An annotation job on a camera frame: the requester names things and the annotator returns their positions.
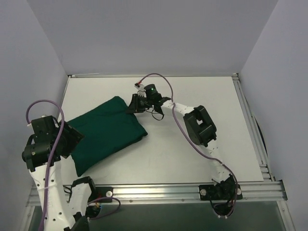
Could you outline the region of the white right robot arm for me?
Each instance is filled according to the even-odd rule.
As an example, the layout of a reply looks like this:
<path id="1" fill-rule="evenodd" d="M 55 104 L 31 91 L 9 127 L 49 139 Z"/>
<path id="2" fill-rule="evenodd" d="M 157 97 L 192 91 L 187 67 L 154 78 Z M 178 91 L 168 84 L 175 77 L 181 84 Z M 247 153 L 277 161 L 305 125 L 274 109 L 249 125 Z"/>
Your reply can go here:
<path id="1" fill-rule="evenodd" d="M 135 84 L 137 93 L 132 95 L 126 112 L 137 114 L 152 112 L 162 117 L 171 116 L 177 126 L 182 121 L 181 133 L 189 144 L 209 161 L 213 185 L 202 189 L 200 196 L 207 200 L 226 200 L 231 203 L 242 198 L 242 191 L 234 173 L 223 163 L 217 143 L 217 128 L 204 106 L 189 107 L 163 97 L 154 84 Z"/>

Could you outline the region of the green surgical cloth kit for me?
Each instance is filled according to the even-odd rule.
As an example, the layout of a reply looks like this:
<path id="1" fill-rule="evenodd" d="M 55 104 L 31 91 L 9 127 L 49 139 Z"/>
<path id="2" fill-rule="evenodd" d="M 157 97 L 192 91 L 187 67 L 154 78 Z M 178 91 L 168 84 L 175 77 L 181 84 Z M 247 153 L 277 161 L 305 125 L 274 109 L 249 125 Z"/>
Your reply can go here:
<path id="1" fill-rule="evenodd" d="M 67 122 L 84 135 L 71 153 L 78 177 L 96 163 L 148 135 L 134 114 L 126 114 L 127 108 L 125 101 L 115 96 Z"/>

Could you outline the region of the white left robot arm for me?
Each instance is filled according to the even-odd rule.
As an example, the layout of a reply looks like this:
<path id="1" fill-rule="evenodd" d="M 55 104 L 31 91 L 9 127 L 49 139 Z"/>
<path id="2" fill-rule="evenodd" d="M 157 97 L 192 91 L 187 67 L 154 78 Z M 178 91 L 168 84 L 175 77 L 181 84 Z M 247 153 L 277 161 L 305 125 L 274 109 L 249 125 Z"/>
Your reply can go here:
<path id="1" fill-rule="evenodd" d="M 66 198 L 61 176 L 61 159 L 70 156 L 83 135 L 66 122 L 46 116 L 31 122 L 34 133 L 22 159 L 34 180 L 43 212 L 40 231 L 88 231 L 88 202 L 97 196 L 90 177 L 75 180 Z"/>

